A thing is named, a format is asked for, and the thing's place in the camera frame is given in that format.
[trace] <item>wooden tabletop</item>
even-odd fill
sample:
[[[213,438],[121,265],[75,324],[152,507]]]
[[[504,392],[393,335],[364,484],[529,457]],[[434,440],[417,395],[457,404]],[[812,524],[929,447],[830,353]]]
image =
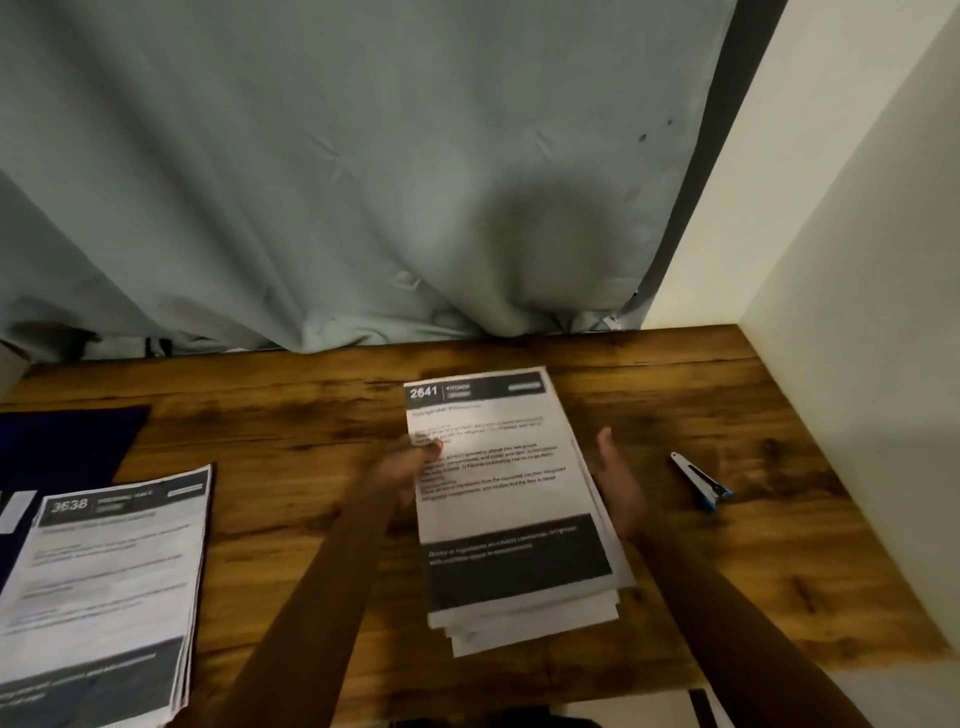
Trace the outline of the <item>wooden tabletop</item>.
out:
[[[117,482],[217,463],[193,692],[209,704],[293,590],[348,482],[405,431],[401,384],[536,365],[548,368],[584,451],[601,425],[612,425],[638,480],[686,538],[819,665],[947,656],[737,327],[37,366],[0,410],[150,403]],[[672,449],[733,488],[735,500],[715,516],[696,511],[667,465]],[[398,521],[338,720],[476,713],[700,682],[629,551],[639,586],[621,594],[619,620],[454,660],[443,633],[426,626],[416,524]]]

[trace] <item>gray curtain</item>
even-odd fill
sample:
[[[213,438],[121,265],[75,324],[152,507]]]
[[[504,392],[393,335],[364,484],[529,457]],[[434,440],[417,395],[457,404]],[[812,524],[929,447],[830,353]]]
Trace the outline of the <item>gray curtain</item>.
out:
[[[733,5],[2,0],[0,338],[591,328],[660,243]]]

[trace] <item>stack of papers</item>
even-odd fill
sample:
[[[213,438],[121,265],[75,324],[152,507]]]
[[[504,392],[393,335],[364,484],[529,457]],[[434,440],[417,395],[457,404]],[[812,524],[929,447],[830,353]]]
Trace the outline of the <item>stack of papers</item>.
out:
[[[0,725],[164,725],[187,704],[213,467],[45,497],[0,592]]]
[[[455,657],[617,618],[623,546],[545,369],[404,384],[427,621]]]

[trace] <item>white wall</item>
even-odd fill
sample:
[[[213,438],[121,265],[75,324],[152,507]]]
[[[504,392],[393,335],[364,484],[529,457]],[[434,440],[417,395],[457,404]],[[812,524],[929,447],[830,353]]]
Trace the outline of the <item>white wall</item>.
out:
[[[960,647],[960,12],[740,322]]]
[[[956,6],[787,3],[644,328],[740,319]]]
[[[3,344],[0,344],[0,400],[27,371],[26,360],[21,359]]]

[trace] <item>hand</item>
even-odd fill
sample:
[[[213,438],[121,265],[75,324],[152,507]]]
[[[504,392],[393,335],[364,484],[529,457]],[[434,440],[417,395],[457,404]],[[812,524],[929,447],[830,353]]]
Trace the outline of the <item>hand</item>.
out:
[[[410,436],[403,435],[387,446],[366,476],[353,488],[349,499],[354,500],[389,491],[396,494],[396,503],[406,507],[414,500],[414,481],[427,463],[440,457],[444,444],[434,440],[429,445],[415,447]]]
[[[613,431],[609,427],[597,433],[597,448],[600,466],[593,479],[607,504],[616,535],[624,541],[633,541],[646,528],[650,507],[613,443]]]

